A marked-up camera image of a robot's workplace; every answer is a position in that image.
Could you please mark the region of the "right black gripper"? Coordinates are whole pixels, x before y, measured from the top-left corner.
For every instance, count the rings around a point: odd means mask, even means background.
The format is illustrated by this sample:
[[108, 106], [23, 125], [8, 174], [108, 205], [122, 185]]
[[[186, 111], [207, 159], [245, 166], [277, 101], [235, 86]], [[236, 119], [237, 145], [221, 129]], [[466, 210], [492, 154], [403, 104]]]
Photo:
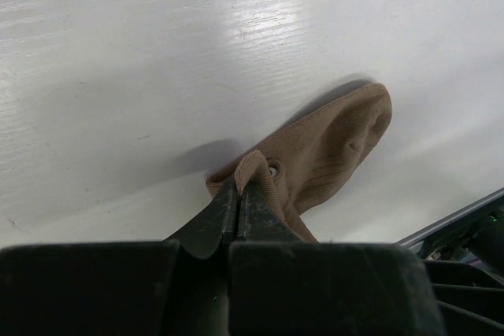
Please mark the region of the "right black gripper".
[[503, 336], [503, 280], [472, 265], [452, 262], [462, 261], [477, 234], [502, 218], [503, 204], [488, 204], [424, 240], [424, 265], [449, 335]]

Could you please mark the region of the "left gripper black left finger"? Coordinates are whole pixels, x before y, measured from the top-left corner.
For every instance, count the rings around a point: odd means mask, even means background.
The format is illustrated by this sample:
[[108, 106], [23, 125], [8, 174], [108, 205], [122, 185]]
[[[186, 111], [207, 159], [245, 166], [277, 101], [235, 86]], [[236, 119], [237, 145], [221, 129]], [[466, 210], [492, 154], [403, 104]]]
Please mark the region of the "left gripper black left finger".
[[226, 179], [211, 202], [167, 238], [178, 242], [163, 317], [164, 335], [228, 334], [228, 249], [239, 195]]

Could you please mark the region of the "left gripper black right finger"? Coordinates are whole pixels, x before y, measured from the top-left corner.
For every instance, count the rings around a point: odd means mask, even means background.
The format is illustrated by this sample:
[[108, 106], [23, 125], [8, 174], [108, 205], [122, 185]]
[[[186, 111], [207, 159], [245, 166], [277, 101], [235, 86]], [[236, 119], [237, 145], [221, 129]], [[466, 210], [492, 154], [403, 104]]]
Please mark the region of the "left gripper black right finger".
[[300, 242], [301, 239], [266, 205], [258, 184], [248, 184], [239, 201], [236, 241]]

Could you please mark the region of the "brown sock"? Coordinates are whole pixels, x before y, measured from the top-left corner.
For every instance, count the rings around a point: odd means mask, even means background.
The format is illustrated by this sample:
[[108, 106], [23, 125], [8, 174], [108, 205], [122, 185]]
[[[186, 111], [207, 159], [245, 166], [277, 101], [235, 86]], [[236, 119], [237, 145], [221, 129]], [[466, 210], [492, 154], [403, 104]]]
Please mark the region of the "brown sock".
[[391, 118], [391, 96], [384, 85], [365, 79], [345, 83], [210, 175], [206, 188], [216, 195], [233, 178], [243, 193], [248, 183], [257, 183], [272, 213], [301, 240], [314, 242], [301, 215], [343, 187]]

